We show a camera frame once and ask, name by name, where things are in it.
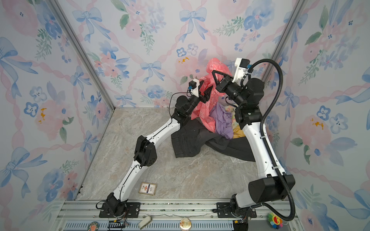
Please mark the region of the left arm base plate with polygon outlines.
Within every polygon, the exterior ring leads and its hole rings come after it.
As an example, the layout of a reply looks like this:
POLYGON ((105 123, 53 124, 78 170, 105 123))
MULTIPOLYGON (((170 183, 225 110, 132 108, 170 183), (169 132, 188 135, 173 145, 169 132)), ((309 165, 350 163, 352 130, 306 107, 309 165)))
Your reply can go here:
POLYGON ((99 209, 99 218, 138 218, 141 203, 129 202, 125 205, 118 205, 118 208, 110 208, 106 202, 99 209))

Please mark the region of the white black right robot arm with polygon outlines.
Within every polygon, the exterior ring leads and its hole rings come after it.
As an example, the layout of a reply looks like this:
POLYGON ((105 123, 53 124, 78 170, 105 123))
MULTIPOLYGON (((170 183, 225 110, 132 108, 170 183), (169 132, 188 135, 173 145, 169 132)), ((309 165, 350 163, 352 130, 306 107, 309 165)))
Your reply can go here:
POLYGON ((264 96, 264 83, 251 78, 241 86, 233 82, 231 76, 220 71, 212 71, 216 89, 225 93, 237 104, 235 118, 245 134, 257 164, 258 179, 249 182, 247 190, 237 193, 230 200, 231 212, 236 217, 247 215, 253 208, 265 206, 285 221, 295 217, 295 205, 291 189, 295 185, 294 176, 287 174, 278 163, 266 132, 265 120, 271 111, 264 114, 259 102, 264 96), (289 215, 282 215, 269 202, 287 198, 290 204, 289 215))

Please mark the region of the dark grey denim jeans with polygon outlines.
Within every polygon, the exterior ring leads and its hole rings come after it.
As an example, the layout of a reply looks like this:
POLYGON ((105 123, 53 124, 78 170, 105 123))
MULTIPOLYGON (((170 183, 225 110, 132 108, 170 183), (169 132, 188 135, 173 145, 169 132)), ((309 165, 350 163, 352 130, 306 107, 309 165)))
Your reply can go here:
POLYGON ((251 147, 246 137, 228 140, 210 132, 198 120, 189 121, 179 131, 171 135, 176 158, 195 157, 201 147, 207 145, 213 150, 229 157, 255 162, 251 147))

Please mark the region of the pink patterned cloth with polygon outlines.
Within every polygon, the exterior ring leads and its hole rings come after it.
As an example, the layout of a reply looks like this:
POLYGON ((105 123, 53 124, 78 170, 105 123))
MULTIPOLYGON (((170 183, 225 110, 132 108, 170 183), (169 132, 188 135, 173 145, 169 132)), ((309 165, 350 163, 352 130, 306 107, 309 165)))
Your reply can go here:
POLYGON ((231 76, 231 73, 228 69, 228 67, 222 63, 217 58, 212 58, 206 67, 206 72, 208 73, 206 76, 202 77, 200 80, 203 80, 203 85, 200 88, 201 94, 204 94, 204 92, 209 88, 212 87, 210 99, 206 103, 200 102, 194 109, 194 111, 191 114, 191 119, 194 120, 196 118, 200 118, 202 124, 211 132, 215 132, 216 122, 215 120, 210 116, 210 112, 213 109, 214 106, 216 106, 219 97, 224 96, 225 93, 220 93, 217 91, 216 83, 214 81, 214 77, 212 75, 212 71, 217 70, 222 73, 228 74, 231 76))

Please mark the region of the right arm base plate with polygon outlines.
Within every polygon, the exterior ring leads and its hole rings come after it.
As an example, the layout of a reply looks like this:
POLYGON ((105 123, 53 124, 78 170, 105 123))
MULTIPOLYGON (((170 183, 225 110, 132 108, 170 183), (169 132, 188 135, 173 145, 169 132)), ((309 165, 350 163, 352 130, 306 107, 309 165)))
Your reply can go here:
POLYGON ((239 208, 237 205, 230 204, 230 202, 216 203, 216 208, 212 210, 216 213, 218 218, 236 218, 236 219, 252 219, 257 218, 256 210, 254 208, 239 208))

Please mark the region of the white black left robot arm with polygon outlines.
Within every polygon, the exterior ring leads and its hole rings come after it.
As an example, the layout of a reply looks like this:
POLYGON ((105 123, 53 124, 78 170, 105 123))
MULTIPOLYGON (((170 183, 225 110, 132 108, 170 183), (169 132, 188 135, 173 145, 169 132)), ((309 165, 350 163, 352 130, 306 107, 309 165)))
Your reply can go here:
POLYGON ((100 218, 123 218, 127 215, 130 210, 127 201, 134 186, 146 169, 157 160, 156 148, 191 120, 191 114, 200 102, 210 100, 212 89, 211 86, 204 93, 191 93, 190 97, 179 96, 170 119, 152 134, 138 137, 130 169, 117 188, 103 201, 102 206, 97 208, 100 210, 100 218))

